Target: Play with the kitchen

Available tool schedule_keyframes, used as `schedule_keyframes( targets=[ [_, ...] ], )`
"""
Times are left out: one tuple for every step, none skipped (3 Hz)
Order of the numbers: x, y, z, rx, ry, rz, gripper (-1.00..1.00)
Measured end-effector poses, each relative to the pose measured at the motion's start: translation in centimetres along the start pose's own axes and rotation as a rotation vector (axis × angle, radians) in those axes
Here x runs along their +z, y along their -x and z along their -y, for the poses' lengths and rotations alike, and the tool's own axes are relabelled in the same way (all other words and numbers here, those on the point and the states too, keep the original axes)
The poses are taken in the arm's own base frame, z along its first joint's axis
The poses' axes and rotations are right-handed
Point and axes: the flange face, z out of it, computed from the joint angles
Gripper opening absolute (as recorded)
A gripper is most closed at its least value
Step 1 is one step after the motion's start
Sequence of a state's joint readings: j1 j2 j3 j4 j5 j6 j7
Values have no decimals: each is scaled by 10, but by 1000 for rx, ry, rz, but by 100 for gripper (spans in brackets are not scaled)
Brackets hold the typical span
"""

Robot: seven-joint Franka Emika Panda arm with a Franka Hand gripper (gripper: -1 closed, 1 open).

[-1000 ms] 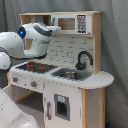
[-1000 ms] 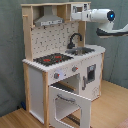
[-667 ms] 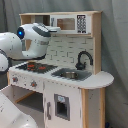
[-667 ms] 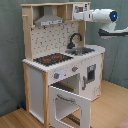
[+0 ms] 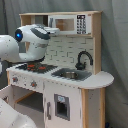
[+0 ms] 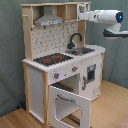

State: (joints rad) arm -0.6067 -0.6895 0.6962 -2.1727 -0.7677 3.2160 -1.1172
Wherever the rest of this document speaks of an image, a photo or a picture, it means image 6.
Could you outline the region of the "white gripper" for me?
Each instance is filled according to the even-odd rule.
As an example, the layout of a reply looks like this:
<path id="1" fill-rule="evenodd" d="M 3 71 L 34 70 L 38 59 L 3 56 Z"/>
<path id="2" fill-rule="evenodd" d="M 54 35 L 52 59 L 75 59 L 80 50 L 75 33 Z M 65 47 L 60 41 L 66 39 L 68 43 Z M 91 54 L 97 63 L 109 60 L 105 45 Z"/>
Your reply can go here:
<path id="1" fill-rule="evenodd" d="M 91 21 L 91 22 L 98 22 L 98 12 L 97 11 L 90 11 L 90 12 L 80 13 L 79 19 Z"/>

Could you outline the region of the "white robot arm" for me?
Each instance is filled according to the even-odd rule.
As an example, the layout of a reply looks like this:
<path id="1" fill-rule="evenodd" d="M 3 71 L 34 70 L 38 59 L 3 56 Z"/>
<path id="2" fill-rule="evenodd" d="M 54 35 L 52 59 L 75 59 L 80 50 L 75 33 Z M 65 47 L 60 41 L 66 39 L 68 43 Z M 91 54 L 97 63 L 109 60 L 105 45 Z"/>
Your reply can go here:
<path id="1" fill-rule="evenodd" d="M 95 10 L 79 14 L 79 20 L 104 23 L 103 35 L 107 39 L 128 38 L 128 31 L 121 31 L 123 13 L 118 10 Z"/>

